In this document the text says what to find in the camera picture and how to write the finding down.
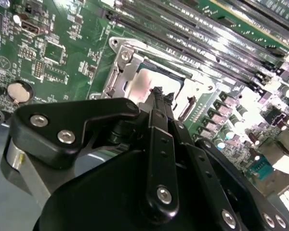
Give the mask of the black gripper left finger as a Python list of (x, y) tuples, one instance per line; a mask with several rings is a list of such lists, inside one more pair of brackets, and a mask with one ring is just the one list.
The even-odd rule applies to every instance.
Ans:
[(5, 161), (42, 210), (64, 184), (132, 150), (145, 150), (150, 126), (168, 130), (173, 93), (27, 105), (12, 116)]

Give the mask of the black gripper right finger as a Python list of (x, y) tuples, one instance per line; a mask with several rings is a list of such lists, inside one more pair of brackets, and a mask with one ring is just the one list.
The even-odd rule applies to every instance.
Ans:
[(174, 153), (186, 169), (179, 177), (188, 214), (198, 231), (289, 231), (289, 223), (210, 142), (193, 141), (186, 126), (173, 120)]

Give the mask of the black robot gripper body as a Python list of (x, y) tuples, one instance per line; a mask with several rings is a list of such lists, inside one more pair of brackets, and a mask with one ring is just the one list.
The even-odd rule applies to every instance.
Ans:
[(168, 130), (150, 126), (145, 150), (132, 150), (71, 180), (45, 204), (37, 231), (197, 231)]

